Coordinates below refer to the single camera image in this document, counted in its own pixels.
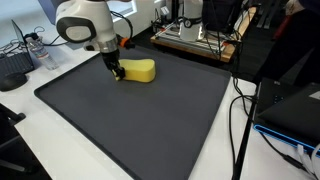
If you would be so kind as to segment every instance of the gray rubber mat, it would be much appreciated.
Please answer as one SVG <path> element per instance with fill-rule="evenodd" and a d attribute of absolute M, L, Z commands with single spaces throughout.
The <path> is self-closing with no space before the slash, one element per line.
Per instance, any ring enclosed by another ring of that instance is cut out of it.
<path fill-rule="evenodd" d="M 115 81 L 97 55 L 35 94 L 134 179 L 188 179 L 230 73 L 140 47 L 120 55 L 154 59 L 155 80 Z"/>

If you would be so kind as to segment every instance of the yellow sponge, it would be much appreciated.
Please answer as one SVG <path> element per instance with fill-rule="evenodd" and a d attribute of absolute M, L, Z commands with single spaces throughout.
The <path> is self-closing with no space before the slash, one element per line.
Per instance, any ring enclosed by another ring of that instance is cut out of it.
<path fill-rule="evenodd" d="M 156 76 L 155 62 L 152 59 L 120 59 L 120 66 L 125 69 L 126 76 L 124 80 L 151 82 Z"/>

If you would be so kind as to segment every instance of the chair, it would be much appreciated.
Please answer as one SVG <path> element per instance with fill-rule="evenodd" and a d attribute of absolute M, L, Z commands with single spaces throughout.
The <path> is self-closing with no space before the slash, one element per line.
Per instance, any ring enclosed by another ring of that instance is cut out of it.
<path fill-rule="evenodd" d="M 5 107 L 0 103 L 0 121 L 9 123 L 10 126 L 14 126 L 21 120 L 23 120 L 26 116 L 23 113 L 15 114 L 10 109 Z M 12 145 L 16 144 L 17 142 L 21 141 L 22 138 L 20 135 L 17 135 L 10 140 L 0 144 L 0 153 L 2 153 L 4 150 L 10 148 Z M 33 168 L 26 168 L 22 167 L 13 163 L 10 163 L 8 161 L 0 159 L 0 166 L 6 167 L 9 169 L 13 169 L 19 172 L 31 172 Z"/>

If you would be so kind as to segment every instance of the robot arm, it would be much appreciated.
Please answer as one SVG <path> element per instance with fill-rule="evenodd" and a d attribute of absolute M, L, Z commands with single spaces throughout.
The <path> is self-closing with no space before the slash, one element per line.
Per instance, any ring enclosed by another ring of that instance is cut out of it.
<path fill-rule="evenodd" d="M 56 27 L 60 36 L 84 44 L 87 51 L 100 51 L 107 68 L 120 79 L 125 70 L 119 64 L 118 37 L 105 0 L 71 0 L 57 9 Z"/>

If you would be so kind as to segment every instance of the white table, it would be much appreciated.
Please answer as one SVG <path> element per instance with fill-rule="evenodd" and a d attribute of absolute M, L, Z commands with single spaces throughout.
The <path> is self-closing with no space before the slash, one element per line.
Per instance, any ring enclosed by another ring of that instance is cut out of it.
<path fill-rule="evenodd" d="M 33 94 L 36 88 L 95 53 L 82 49 L 73 51 L 65 45 L 47 49 L 60 64 L 58 69 L 48 71 L 41 66 L 28 73 L 29 81 L 25 85 L 0 94 L 2 104 L 27 116 L 15 126 L 16 129 L 53 179 L 131 179 L 100 149 Z M 255 85 L 240 80 L 240 88 L 245 94 L 253 94 Z M 227 119 L 230 102 L 236 96 L 238 94 L 233 85 L 229 84 L 190 179 L 231 178 L 232 156 Z M 247 119 L 240 101 L 235 103 L 232 116 L 237 152 Z"/>

